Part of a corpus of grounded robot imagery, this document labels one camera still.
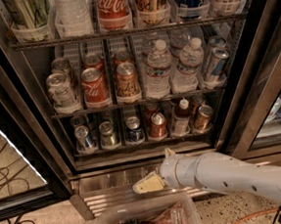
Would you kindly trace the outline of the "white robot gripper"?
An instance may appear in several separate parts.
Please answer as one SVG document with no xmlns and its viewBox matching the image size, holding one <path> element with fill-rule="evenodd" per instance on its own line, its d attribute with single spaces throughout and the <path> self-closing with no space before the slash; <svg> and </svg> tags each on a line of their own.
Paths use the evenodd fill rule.
<svg viewBox="0 0 281 224">
<path fill-rule="evenodd" d="M 167 184 L 170 188 L 199 188 L 196 177 L 199 159 L 176 154 L 171 148 L 164 149 L 165 159 L 160 166 L 160 174 L 151 172 L 136 182 L 132 190 L 140 195 L 160 191 Z"/>
</svg>

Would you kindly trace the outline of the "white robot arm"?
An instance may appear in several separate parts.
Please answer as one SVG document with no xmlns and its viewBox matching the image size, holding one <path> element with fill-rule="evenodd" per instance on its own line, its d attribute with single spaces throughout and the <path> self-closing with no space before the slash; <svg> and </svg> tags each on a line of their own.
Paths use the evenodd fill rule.
<svg viewBox="0 0 281 224">
<path fill-rule="evenodd" d="M 281 202 L 281 166 L 251 164 L 217 152 L 192 157 L 166 148 L 164 155 L 158 172 L 133 185 L 135 193 L 192 187 L 219 194 L 248 192 Z"/>
</svg>

